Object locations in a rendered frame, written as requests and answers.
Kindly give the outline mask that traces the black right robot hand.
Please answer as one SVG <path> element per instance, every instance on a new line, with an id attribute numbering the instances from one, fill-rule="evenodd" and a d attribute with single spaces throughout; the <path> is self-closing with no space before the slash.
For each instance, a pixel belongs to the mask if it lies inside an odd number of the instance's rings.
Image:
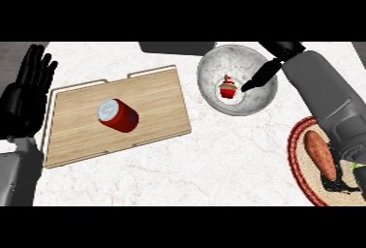
<path id="1" fill-rule="evenodd" d="M 275 55 L 275 58 L 263 64 L 252 79 L 244 84 L 244 92 L 253 90 L 257 87 L 262 87 L 281 71 L 283 63 L 294 58 L 306 50 L 302 42 L 260 42 L 260 44 Z"/>

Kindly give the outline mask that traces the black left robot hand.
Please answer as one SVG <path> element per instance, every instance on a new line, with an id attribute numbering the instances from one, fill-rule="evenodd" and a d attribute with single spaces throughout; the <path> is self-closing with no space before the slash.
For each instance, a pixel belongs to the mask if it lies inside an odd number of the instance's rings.
<path id="1" fill-rule="evenodd" d="M 33 138 L 46 113 L 48 93 L 60 63 L 43 45 L 32 45 L 17 81 L 0 96 L 0 140 Z"/>

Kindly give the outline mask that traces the white marbled bowl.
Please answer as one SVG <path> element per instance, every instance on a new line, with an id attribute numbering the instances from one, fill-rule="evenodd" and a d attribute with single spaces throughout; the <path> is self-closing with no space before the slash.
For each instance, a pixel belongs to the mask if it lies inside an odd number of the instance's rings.
<path id="1" fill-rule="evenodd" d="M 266 62 L 268 59 L 255 49 L 240 45 L 219 46 L 206 54 L 198 67 L 198 86 L 207 103 L 221 112 L 247 116 L 272 103 L 278 93 L 277 77 L 262 87 L 243 91 L 243 86 Z M 238 87 L 232 99 L 221 94 L 225 77 Z"/>

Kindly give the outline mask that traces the red cupcake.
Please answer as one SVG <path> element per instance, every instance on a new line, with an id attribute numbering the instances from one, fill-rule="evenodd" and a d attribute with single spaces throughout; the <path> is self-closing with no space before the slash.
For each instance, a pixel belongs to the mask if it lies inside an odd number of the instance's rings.
<path id="1" fill-rule="evenodd" d="M 221 88 L 221 96 L 226 99 L 232 99 L 237 95 L 238 86 L 229 76 L 225 76 L 225 80 L 219 85 Z"/>

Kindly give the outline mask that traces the beige red-rimmed round placemat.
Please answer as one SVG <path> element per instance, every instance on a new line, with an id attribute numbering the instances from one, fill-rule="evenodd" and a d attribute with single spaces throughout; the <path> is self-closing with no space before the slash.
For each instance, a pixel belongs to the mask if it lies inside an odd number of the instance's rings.
<path id="1" fill-rule="evenodd" d="M 305 149 L 305 134 L 315 131 L 325 142 L 330 138 L 321 129 L 317 119 L 309 116 L 297 123 L 288 138 L 288 160 L 297 185 L 318 206 L 366 206 L 366 199 L 358 186 L 352 162 L 337 161 L 339 181 L 333 182 L 322 175 L 321 170 Z"/>

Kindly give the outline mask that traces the red can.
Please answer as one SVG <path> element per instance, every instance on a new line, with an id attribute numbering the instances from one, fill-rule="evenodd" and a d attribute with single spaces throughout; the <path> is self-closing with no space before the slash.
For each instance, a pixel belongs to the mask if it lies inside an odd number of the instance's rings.
<path id="1" fill-rule="evenodd" d="M 120 100 L 108 99 L 98 108 L 100 122 L 123 133 L 131 133 L 139 124 L 136 110 Z"/>

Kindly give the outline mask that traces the wooden cutting board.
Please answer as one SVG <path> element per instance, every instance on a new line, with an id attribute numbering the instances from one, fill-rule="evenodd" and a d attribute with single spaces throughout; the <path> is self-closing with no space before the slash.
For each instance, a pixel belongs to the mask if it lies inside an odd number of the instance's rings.
<path id="1" fill-rule="evenodd" d="M 51 91 L 42 149 L 48 169 L 193 132 L 173 65 Z"/>

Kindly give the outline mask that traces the dark grey appliance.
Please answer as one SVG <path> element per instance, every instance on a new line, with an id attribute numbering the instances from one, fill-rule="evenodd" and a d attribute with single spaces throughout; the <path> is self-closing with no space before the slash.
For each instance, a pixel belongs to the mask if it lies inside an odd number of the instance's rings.
<path id="1" fill-rule="evenodd" d="M 139 45 L 148 53 L 204 56 L 215 49 L 216 42 L 141 42 Z"/>

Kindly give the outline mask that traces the orange sweet potato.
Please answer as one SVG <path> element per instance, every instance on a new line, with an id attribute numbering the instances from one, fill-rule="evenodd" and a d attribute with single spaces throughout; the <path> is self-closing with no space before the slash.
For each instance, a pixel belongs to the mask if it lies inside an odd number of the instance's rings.
<path id="1" fill-rule="evenodd" d="M 305 134 L 305 149 L 322 174 L 331 181 L 336 181 L 337 169 L 333 153 L 327 142 L 315 131 L 308 131 Z"/>

